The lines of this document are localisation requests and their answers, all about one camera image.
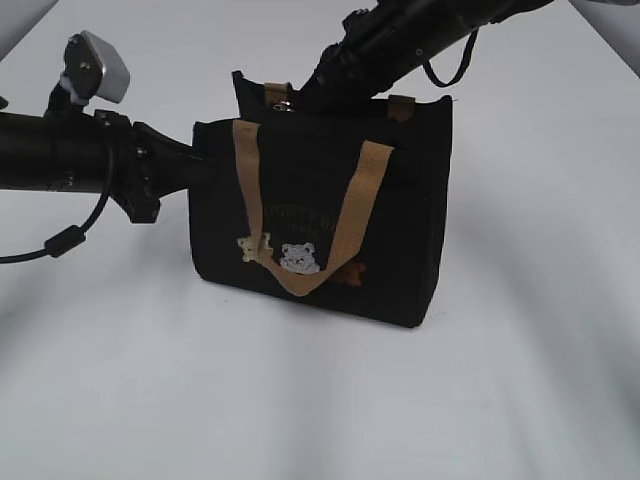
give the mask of brown bear graphic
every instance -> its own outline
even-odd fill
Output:
[[[367,271],[364,263],[351,260],[329,279],[331,283],[342,283],[350,287],[362,287],[362,274]]]

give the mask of cable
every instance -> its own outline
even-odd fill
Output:
[[[51,237],[45,242],[42,250],[37,250],[23,255],[0,257],[0,265],[26,263],[33,260],[39,260],[47,256],[58,258],[78,245],[84,243],[86,240],[85,234],[96,224],[109,202],[109,196],[111,195],[111,189],[113,188],[113,182],[115,180],[115,153],[107,135],[105,135],[104,138],[107,150],[107,175],[104,179],[100,199],[91,212],[91,215],[89,215],[87,221],[84,222],[81,227],[73,225],[63,232],[60,232],[58,235]]]

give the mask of white table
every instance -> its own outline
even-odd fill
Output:
[[[117,110],[188,142],[236,114],[232,70],[299,86],[367,3],[63,0],[0,65],[0,93],[41,113],[87,28],[132,71]],[[441,94],[420,73],[395,92]],[[453,94],[442,281],[419,330],[201,281],[184,193],[155,226],[111,205],[66,258],[0,269],[0,478],[639,478],[640,83],[561,1],[484,29]],[[3,254],[95,201],[0,198]]]

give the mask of tan handle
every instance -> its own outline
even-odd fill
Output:
[[[416,111],[416,99],[401,95],[389,95],[387,102],[387,116],[399,123],[406,122]]]
[[[264,103],[267,107],[273,107],[282,102],[289,101],[288,83],[265,83]]]
[[[259,128],[258,124],[242,120],[236,120],[233,124],[236,168],[247,209],[251,244],[258,252],[258,263],[267,268],[289,293],[304,297],[326,282],[360,252],[393,148],[364,142],[358,167],[344,198],[327,268],[318,273],[300,275],[278,265],[273,259],[273,250],[261,242],[263,208],[260,193]]]

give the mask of embroidered patch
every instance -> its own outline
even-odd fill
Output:
[[[331,283],[342,283],[350,287],[362,287],[362,274],[367,271],[364,263],[350,261],[329,279]]]
[[[320,267],[313,256],[315,251],[316,247],[313,243],[304,245],[285,244],[282,246],[283,257],[280,259],[280,266],[288,272],[299,273],[300,275],[318,273]]]
[[[260,246],[263,249],[271,248],[269,246],[269,242],[270,241],[271,241],[271,234],[270,233],[263,233]],[[244,263],[258,261],[258,249],[251,242],[251,237],[239,238],[238,239],[238,246],[242,249],[242,253],[243,253],[242,261]]]

